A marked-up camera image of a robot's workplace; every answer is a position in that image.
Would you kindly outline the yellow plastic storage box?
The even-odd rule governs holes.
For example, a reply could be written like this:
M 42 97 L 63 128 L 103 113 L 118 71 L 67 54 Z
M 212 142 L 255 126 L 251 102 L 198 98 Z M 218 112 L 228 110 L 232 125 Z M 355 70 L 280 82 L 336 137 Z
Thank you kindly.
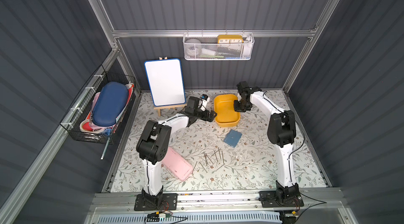
M 238 125 L 241 115 L 234 110 L 234 101 L 238 98 L 234 94 L 219 95 L 214 99 L 214 112 L 217 113 L 215 118 L 219 127 L 235 127 Z

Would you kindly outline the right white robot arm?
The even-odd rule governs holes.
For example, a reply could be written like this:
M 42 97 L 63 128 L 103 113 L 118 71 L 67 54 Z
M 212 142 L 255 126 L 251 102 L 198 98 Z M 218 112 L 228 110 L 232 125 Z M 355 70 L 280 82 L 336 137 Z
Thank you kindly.
M 292 153 L 297 134 L 295 114 L 271 101 L 258 87 L 249 87 L 246 81 L 237 84 L 238 100 L 234 102 L 236 112 L 250 111 L 256 106 L 268 120 L 267 137 L 275 146 L 278 165 L 277 190 L 297 192 L 298 184 L 293 172 Z

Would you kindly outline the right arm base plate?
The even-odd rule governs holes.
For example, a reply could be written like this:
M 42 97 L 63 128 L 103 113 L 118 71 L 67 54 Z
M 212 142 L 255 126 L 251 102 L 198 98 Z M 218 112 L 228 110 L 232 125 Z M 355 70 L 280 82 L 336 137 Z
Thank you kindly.
M 299 191 L 269 190 L 260 191 L 258 200 L 263 208 L 294 207 L 304 206 L 302 196 Z

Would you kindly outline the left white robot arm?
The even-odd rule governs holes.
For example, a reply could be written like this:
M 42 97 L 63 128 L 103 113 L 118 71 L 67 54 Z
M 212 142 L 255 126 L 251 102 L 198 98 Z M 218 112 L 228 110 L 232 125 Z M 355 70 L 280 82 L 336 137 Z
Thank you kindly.
M 171 135 L 190 127 L 198 120 L 213 122 L 217 113 L 207 109 L 210 98 L 203 94 L 190 97 L 186 107 L 176 115 L 161 121 L 149 120 L 136 146 L 145 169 L 143 192 L 150 196 L 163 193 L 161 162 L 165 158 Z

